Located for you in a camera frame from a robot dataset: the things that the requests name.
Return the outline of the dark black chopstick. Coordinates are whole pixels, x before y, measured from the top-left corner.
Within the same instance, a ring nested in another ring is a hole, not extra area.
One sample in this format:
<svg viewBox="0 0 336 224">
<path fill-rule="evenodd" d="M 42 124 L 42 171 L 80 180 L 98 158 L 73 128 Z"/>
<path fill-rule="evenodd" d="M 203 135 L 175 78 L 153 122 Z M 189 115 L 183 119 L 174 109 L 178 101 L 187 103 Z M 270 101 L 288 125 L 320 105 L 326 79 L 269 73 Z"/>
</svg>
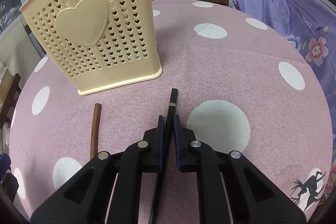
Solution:
<svg viewBox="0 0 336 224">
<path fill-rule="evenodd" d="M 161 200 L 163 184 L 169 158 L 170 142 L 174 131 L 174 116 L 178 99 L 178 89 L 173 88 L 170 94 L 169 108 L 166 117 L 165 130 L 163 132 L 162 169 L 157 176 L 155 192 L 151 206 L 149 223 L 157 223 L 159 204 Z"/>
</svg>

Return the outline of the pink polka dot tablecloth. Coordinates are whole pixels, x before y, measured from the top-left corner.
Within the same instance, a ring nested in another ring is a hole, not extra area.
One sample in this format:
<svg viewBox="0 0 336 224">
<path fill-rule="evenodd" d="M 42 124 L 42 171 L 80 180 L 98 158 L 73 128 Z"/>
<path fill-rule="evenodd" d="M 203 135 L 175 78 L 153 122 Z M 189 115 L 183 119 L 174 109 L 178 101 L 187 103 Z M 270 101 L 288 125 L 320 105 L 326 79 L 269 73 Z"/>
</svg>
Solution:
<svg viewBox="0 0 336 224">
<path fill-rule="evenodd" d="M 313 69 L 292 43 L 240 11 L 187 0 L 153 2 L 162 75 L 87 96 L 50 57 L 38 61 L 10 130 L 18 194 L 32 214 L 98 148 L 118 153 L 166 115 L 178 89 L 181 124 L 214 150 L 238 150 L 310 218 L 327 187 L 333 130 Z"/>
</svg>

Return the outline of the beige plastic utensil holder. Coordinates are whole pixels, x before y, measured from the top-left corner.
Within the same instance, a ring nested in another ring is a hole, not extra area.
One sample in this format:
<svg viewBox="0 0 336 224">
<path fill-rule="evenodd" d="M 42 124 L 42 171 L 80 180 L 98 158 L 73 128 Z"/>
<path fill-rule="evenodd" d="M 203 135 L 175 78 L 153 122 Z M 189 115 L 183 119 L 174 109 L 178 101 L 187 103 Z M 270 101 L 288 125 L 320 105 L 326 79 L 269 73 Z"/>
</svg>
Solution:
<svg viewBox="0 0 336 224">
<path fill-rule="evenodd" d="M 162 74 L 151 0 L 27 0 L 21 12 L 82 96 Z"/>
</svg>

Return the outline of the small dark wooden stool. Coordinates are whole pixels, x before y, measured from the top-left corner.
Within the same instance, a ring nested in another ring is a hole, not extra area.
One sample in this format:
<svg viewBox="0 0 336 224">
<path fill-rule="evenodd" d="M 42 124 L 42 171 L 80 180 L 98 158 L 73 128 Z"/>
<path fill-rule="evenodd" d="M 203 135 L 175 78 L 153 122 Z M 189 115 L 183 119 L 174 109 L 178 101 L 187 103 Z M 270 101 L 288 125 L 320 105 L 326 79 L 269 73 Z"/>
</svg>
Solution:
<svg viewBox="0 0 336 224">
<path fill-rule="evenodd" d="M 1 106 L 1 115 L 0 115 L 0 126 L 1 129 L 3 129 L 3 125 L 5 123 L 11 124 L 11 119 L 7 116 L 9 110 L 11 107 L 15 108 L 18 98 L 14 98 L 15 94 L 18 93 L 18 95 L 21 94 L 21 87 L 19 86 L 21 80 L 21 76 L 18 73 L 15 73 L 15 75 L 12 77 L 9 87 L 5 93 L 5 99 L 3 101 L 3 104 Z"/>
</svg>

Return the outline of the purple floral cloth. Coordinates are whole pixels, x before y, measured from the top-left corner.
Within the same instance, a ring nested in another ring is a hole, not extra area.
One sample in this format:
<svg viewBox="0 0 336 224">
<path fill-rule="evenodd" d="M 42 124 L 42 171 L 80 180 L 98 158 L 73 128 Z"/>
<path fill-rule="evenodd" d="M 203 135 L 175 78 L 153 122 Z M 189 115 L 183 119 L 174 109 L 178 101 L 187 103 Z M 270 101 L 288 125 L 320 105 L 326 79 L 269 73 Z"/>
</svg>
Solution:
<svg viewBox="0 0 336 224">
<path fill-rule="evenodd" d="M 272 27 L 311 66 L 335 124 L 335 12 L 320 0 L 232 0 L 234 8 Z"/>
</svg>

